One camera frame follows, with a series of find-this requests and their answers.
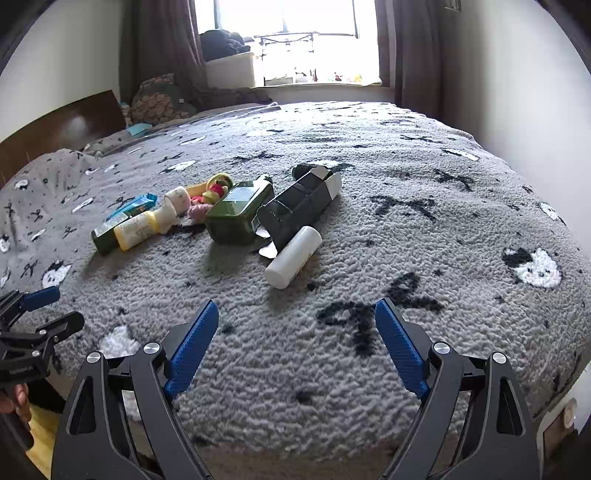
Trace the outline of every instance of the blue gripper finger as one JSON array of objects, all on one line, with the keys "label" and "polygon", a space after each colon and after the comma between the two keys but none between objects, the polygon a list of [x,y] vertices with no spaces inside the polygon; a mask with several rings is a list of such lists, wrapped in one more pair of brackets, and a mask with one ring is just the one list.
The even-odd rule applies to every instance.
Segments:
[{"label": "blue gripper finger", "polygon": [[219,322],[217,305],[209,301],[170,360],[170,376],[164,391],[175,398],[188,389]]},{"label": "blue gripper finger", "polygon": [[425,362],[384,299],[375,306],[375,324],[404,387],[413,392],[419,400],[424,398],[429,392],[425,382]]},{"label": "blue gripper finger", "polygon": [[37,290],[28,293],[22,299],[21,306],[26,312],[46,307],[60,299],[60,289],[57,287],[48,287],[43,290]]}]

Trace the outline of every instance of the yellow cloth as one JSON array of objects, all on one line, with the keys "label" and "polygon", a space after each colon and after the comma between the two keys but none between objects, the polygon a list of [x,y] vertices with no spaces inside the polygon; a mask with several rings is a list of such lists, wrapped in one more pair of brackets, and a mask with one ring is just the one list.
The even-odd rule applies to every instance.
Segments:
[{"label": "yellow cloth", "polygon": [[29,460],[45,475],[51,477],[51,457],[53,456],[53,445],[56,442],[57,426],[60,416],[52,411],[31,405],[33,418],[29,425],[31,434],[35,439],[33,448],[27,452]]}]

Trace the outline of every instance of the green bottle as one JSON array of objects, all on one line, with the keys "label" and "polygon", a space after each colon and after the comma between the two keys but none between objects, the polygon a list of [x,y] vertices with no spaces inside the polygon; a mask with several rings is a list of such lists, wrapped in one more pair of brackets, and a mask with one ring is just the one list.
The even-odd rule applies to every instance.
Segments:
[{"label": "green bottle", "polygon": [[205,227],[209,235],[220,244],[245,245],[252,242],[260,225],[256,211],[274,196],[273,180],[269,175],[235,184],[207,213]]}]

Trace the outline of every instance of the dark clothing pile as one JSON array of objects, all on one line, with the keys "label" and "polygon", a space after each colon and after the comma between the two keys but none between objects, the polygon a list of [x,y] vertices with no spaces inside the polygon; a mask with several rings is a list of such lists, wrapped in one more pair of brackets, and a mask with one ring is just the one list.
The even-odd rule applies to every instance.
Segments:
[{"label": "dark clothing pile", "polygon": [[250,46],[245,45],[244,39],[236,32],[222,29],[208,30],[199,37],[205,61],[222,59],[251,50]]}]

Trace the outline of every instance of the wooden headboard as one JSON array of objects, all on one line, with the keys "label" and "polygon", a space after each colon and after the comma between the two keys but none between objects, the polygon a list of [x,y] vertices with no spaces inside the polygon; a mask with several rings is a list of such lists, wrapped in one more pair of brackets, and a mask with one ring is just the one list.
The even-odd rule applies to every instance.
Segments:
[{"label": "wooden headboard", "polygon": [[39,155],[60,148],[82,150],[87,143],[124,128],[125,119],[111,90],[43,115],[0,142],[0,187]]}]

